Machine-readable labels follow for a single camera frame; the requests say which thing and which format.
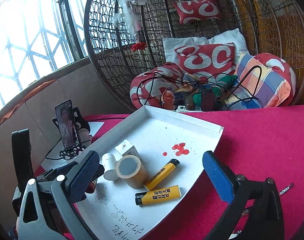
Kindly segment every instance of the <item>black clamp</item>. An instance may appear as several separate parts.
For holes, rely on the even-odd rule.
[[[272,178],[265,181],[248,180],[233,171],[214,155],[204,153],[203,167],[214,188],[229,206],[205,240],[226,240],[236,227],[247,201],[254,199],[249,217],[235,240],[284,240],[283,212],[279,192]]]
[[[73,203],[84,200],[88,184],[103,173],[98,153],[89,151],[80,163],[71,162],[28,180],[19,207],[19,238],[66,239],[52,218],[51,210],[56,208],[74,239],[98,240],[80,219]]]

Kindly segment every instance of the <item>blue clamp pad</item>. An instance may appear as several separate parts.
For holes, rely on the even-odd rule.
[[[100,165],[100,157],[97,152],[92,151],[89,155],[89,158],[84,159],[79,165],[75,165],[70,171],[71,174],[76,172],[73,179],[68,181],[70,203],[82,199],[87,186]]]
[[[221,200],[231,204],[234,199],[233,184],[218,164],[214,153],[212,151],[205,152],[202,163]]]

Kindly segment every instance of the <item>small white box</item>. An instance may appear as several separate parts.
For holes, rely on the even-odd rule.
[[[117,150],[123,157],[126,155],[135,155],[139,159],[141,159],[140,154],[135,149],[134,145],[130,143],[128,140],[124,140],[121,144],[115,147],[115,150]]]

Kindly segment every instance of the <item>hanging decoration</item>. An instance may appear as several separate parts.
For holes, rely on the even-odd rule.
[[[138,31],[142,30],[138,16],[133,12],[132,5],[144,5],[147,0],[119,0],[122,6],[123,13],[114,14],[113,25],[118,28],[119,19],[123,19],[127,31],[135,38],[136,44],[132,46],[132,51],[137,51],[138,49],[145,49],[146,43],[139,42]]]

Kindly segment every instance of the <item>power strip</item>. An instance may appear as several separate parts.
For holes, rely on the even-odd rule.
[[[202,112],[201,108],[196,106],[195,110],[189,111],[185,109],[185,106],[178,106],[178,109],[176,110],[177,113],[193,113],[193,112]]]

